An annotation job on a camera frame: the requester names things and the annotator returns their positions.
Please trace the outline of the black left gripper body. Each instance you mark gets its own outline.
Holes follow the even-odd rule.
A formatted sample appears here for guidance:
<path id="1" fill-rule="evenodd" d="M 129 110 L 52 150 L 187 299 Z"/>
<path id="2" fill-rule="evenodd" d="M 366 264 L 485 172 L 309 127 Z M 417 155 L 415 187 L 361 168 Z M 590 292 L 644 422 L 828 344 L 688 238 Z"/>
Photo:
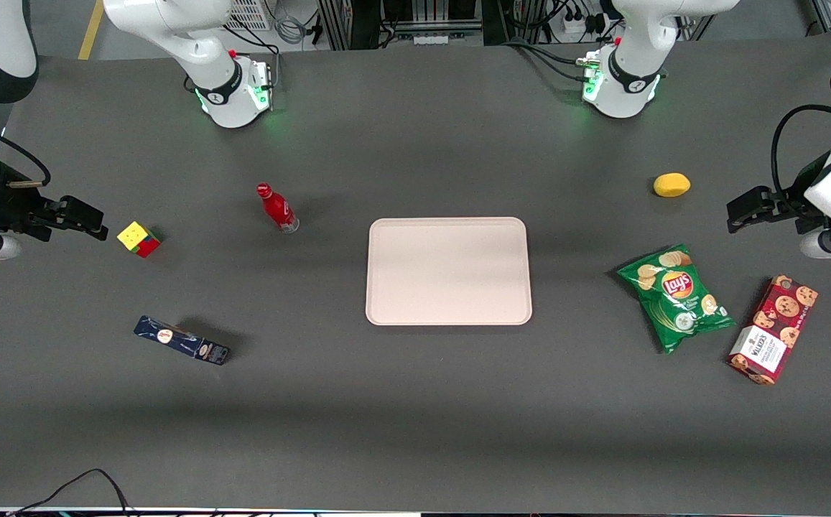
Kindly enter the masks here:
<path id="1" fill-rule="evenodd" d="M 828 217 L 812 204 L 806 202 L 801 196 L 792 197 L 792 191 L 770 190 L 766 193 L 766 201 L 769 202 L 769 213 L 766 215 L 767 223 L 780 223 L 791 220 L 797 235 L 805 236 L 813 231 L 827 229 Z"/>

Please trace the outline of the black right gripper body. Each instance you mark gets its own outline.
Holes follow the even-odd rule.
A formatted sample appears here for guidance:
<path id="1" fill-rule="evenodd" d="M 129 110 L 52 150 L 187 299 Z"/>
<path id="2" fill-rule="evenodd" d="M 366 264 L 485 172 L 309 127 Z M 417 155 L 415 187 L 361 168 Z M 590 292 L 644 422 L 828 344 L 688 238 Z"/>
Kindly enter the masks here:
<path id="1" fill-rule="evenodd" d="M 52 229 L 44 215 L 51 203 L 37 189 L 12 189 L 0 183 L 0 233 L 21 233 L 41 242 L 48 242 Z"/>

